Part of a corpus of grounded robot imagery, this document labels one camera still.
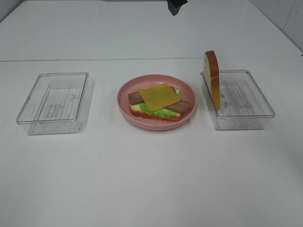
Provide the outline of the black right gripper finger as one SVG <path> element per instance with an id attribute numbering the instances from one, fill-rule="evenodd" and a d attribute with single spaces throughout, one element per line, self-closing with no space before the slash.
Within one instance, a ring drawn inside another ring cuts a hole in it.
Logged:
<path id="1" fill-rule="evenodd" d="M 168 3 L 168 10 L 172 14 L 172 16 L 175 16 L 178 14 L 180 8 L 188 3 L 187 0 L 167 0 Z"/>

